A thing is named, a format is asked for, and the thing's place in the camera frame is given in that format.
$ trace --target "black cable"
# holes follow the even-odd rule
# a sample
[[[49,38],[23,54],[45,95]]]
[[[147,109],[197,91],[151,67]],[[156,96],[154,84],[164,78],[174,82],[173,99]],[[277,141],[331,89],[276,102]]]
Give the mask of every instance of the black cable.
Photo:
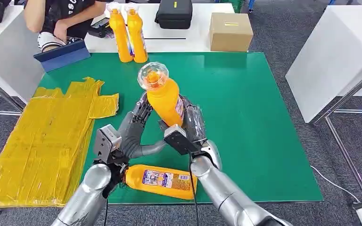
[[[196,210],[196,225],[199,226],[199,214],[197,213],[197,202],[196,202],[195,186],[194,186],[194,183],[193,183],[192,171],[191,171],[192,154],[191,154],[190,150],[188,150],[188,152],[189,152],[189,176],[190,176],[190,179],[191,179],[192,192],[193,192],[193,195],[194,195],[195,210]]]
[[[106,211],[105,211],[105,221],[103,222],[103,226],[106,226],[106,219],[107,219],[107,208],[109,205],[109,199],[106,199]]]

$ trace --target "plastic bottle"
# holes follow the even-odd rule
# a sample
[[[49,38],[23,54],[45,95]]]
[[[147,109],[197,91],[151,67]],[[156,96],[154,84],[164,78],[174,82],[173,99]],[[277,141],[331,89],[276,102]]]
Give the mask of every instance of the plastic bottle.
[[[197,178],[192,175],[196,193]],[[136,190],[179,199],[193,199],[189,172],[157,166],[133,165],[125,172],[125,183]]]
[[[148,60],[145,40],[142,33],[142,19],[138,14],[138,6],[135,3],[128,3],[125,7],[127,11],[128,32],[130,43],[134,54],[134,61],[144,63]]]
[[[127,63],[132,61],[132,50],[130,41],[128,40],[127,31],[125,28],[124,18],[121,15],[121,5],[117,2],[112,2],[107,5],[110,12],[109,25],[115,33],[117,51],[120,61]]]
[[[138,83],[147,91],[150,105],[168,126],[182,126],[184,104],[177,83],[168,74],[164,64],[148,63],[140,69]]]

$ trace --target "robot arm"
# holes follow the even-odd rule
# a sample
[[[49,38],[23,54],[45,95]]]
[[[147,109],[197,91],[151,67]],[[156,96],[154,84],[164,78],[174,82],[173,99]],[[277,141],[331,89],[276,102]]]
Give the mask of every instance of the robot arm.
[[[214,162],[219,162],[216,156],[215,144],[207,140],[203,143],[207,154],[193,158],[191,171],[197,176],[206,194],[213,201],[224,220],[230,226],[292,226],[287,221],[277,218],[258,206],[223,172]]]
[[[221,159],[214,142],[206,138],[200,109],[186,99],[183,102],[185,130],[178,126],[166,129],[164,141],[180,154],[192,155],[191,171],[226,223],[230,226],[292,226],[255,204],[221,172]],[[52,226],[92,226],[107,197],[121,182],[128,160],[162,150],[164,141],[140,145],[151,111],[143,95],[135,109],[127,114],[119,131],[111,125],[98,130],[94,147],[98,159]]]
[[[164,140],[180,154],[192,155],[191,171],[230,226],[292,226],[254,203],[223,172],[215,143],[206,138],[200,109],[183,98],[184,128],[166,129]]]
[[[94,143],[98,158],[51,226],[94,225],[108,196],[122,181],[128,161],[164,148],[163,140],[154,145],[140,144],[151,112],[152,107],[144,93],[135,108],[127,113],[118,131],[110,124],[98,129]]]

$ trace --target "clear bottle cap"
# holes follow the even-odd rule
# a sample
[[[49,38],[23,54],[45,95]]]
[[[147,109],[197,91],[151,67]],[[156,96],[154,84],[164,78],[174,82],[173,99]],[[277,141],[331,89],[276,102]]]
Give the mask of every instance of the clear bottle cap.
[[[121,12],[121,4],[118,2],[110,2],[106,5],[106,9],[110,14],[112,13],[120,13]]]
[[[128,15],[137,14],[139,8],[140,7],[138,6],[138,4],[133,2],[125,4],[125,11],[127,12]]]
[[[138,83],[145,90],[155,90],[162,87],[168,77],[168,69],[164,64],[151,62],[140,69]]]

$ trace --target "yellow plastic bag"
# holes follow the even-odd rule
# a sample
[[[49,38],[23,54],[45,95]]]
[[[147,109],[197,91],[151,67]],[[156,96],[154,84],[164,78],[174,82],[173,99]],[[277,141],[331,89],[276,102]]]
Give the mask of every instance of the yellow plastic bag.
[[[98,96],[102,81],[39,87],[0,154],[0,207],[64,206],[76,190],[93,119],[118,109],[118,94]]]

